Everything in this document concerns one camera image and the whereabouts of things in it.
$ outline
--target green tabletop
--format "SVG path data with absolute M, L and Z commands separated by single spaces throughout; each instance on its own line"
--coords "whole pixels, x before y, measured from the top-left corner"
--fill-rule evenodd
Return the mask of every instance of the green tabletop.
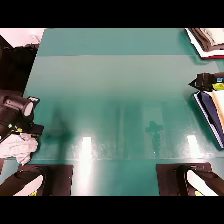
M 72 195 L 158 195 L 157 163 L 208 161 L 224 178 L 188 86 L 223 65 L 183 29 L 47 29 L 25 91 L 45 126 L 31 163 L 74 164 Z

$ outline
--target stack of fabric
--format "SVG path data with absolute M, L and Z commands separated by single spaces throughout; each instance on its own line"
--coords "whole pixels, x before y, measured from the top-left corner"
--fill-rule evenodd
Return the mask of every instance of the stack of fabric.
M 185 28 L 202 59 L 224 58 L 224 28 Z
M 219 145 L 224 148 L 224 72 L 198 74 L 189 85 L 199 90 L 194 97 Z

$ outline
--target yellow label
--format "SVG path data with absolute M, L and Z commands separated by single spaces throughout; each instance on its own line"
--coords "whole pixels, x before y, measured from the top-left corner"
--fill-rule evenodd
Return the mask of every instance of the yellow label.
M 215 90 L 224 90 L 224 83 L 216 83 L 212 84 L 212 86 Z
M 29 196 L 37 196 L 37 191 L 34 191 L 32 194 L 30 194 Z
M 204 195 L 199 191 L 195 191 L 195 196 L 204 196 Z

